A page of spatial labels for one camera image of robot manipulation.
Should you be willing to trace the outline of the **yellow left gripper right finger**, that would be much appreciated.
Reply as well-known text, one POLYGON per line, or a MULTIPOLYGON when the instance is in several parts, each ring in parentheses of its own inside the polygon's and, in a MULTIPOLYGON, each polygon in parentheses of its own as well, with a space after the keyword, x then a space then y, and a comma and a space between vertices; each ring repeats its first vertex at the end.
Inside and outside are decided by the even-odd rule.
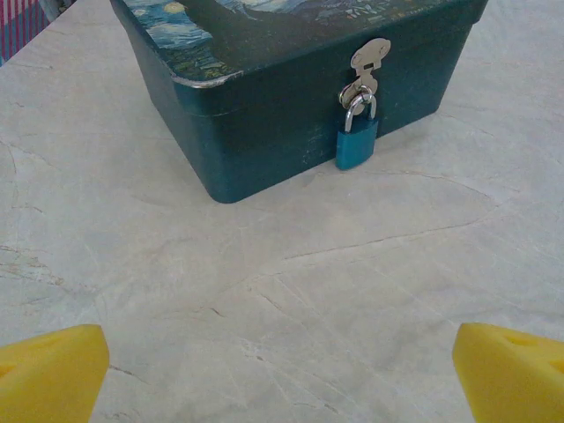
POLYGON ((452 360, 475 421, 563 421, 561 341, 463 323, 452 360))

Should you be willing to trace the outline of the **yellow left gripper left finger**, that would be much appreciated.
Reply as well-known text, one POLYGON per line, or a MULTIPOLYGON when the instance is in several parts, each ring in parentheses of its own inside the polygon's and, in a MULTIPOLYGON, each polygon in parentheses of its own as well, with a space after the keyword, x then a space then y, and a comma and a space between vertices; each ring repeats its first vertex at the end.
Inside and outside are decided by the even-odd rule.
POLYGON ((102 328, 83 324, 1 347, 2 422, 87 422, 106 372, 102 328))

